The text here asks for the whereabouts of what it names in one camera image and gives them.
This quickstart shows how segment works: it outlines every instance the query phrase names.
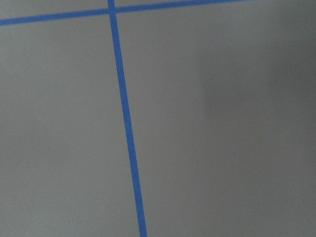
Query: gray floor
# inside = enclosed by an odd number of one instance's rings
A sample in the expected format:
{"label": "gray floor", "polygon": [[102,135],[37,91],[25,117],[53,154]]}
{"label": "gray floor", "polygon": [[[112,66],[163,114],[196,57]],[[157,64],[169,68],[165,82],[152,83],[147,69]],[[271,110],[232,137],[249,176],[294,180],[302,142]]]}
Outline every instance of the gray floor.
{"label": "gray floor", "polygon": [[[80,2],[53,12],[107,5]],[[118,14],[149,237],[316,235],[315,12]],[[0,42],[0,236],[139,236],[109,17],[4,26]]]}

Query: blue tape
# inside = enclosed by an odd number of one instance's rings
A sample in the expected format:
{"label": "blue tape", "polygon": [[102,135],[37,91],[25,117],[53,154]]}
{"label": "blue tape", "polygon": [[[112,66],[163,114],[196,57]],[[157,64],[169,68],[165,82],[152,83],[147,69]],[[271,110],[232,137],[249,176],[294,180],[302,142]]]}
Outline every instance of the blue tape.
{"label": "blue tape", "polygon": [[170,1],[154,4],[143,4],[135,6],[121,6],[116,8],[117,13],[123,12],[133,12],[133,11],[147,11],[147,10],[157,10],[166,9],[174,7],[184,7],[184,6],[196,6],[205,4],[215,4],[215,3],[225,3],[234,1],[245,1],[245,0],[189,0],[189,1]]}
{"label": "blue tape", "polygon": [[141,192],[139,175],[138,175],[134,136],[133,136],[132,122],[131,122],[130,112],[129,112],[128,97],[127,97],[125,75],[124,75],[124,68],[123,68],[123,59],[122,59],[122,53],[120,49],[119,30],[118,30],[118,22],[117,22],[117,17],[116,17],[116,12],[115,12],[114,0],[108,0],[108,5],[109,5],[112,39],[113,39],[113,48],[114,48],[114,54],[115,54],[115,61],[117,65],[120,100],[121,100],[122,110],[123,110],[129,163],[130,163],[130,169],[132,173],[132,182],[133,182],[133,188],[134,188],[139,234],[140,234],[140,237],[147,237],[142,192]]}
{"label": "blue tape", "polygon": [[17,17],[17,18],[9,18],[9,19],[0,19],[0,26],[25,24],[25,23],[32,23],[32,22],[38,22],[38,21],[52,21],[52,20],[60,20],[60,19],[67,19],[67,18],[78,18],[78,17],[86,17],[86,16],[97,16],[97,15],[105,15],[105,14],[109,14],[109,10],[107,8],[85,10],[85,11],[71,11],[71,12],[38,15],[38,16]]}

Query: blue line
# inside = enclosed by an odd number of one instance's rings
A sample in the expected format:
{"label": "blue line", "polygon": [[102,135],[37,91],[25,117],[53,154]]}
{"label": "blue line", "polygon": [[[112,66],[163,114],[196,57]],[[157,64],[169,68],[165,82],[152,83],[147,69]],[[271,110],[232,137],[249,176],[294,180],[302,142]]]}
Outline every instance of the blue line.
{"label": "blue line", "polygon": [[133,11],[146,11],[146,10],[156,10],[156,9],[166,9],[174,7],[184,7],[184,6],[196,6],[205,4],[215,4],[215,3],[225,3],[234,1],[245,1],[245,0],[189,0],[189,1],[170,1],[154,4],[143,4],[135,6],[121,6],[116,8],[117,13],[133,12]]}
{"label": "blue line", "polygon": [[77,18],[77,17],[86,17],[86,16],[97,16],[109,14],[107,8],[94,9],[94,10],[85,10],[85,11],[71,11],[47,15],[38,15],[38,16],[26,16],[26,17],[17,17],[9,19],[0,19],[0,26],[4,25],[15,25],[15,24],[25,24],[38,21],[51,21],[51,20],[60,20],[67,18]]}
{"label": "blue line", "polygon": [[132,182],[133,182],[133,188],[134,188],[139,234],[140,234],[140,237],[147,237],[142,192],[141,192],[141,187],[140,187],[140,182],[139,182],[134,136],[133,136],[132,122],[131,122],[130,112],[129,112],[128,97],[127,97],[125,75],[124,75],[124,68],[123,68],[123,59],[122,59],[122,53],[120,49],[120,42],[119,42],[119,29],[118,29],[118,22],[117,22],[117,17],[116,17],[116,12],[115,12],[114,0],[108,0],[108,6],[109,6],[110,23],[111,23],[111,31],[112,31],[112,39],[113,39],[113,48],[114,48],[114,54],[115,54],[115,61],[117,65],[118,86],[119,86],[120,100],[121,100],[122,110],[123,110],[126,139],[127,139],[129,163],[130,163],[130,169],[132,173]]}

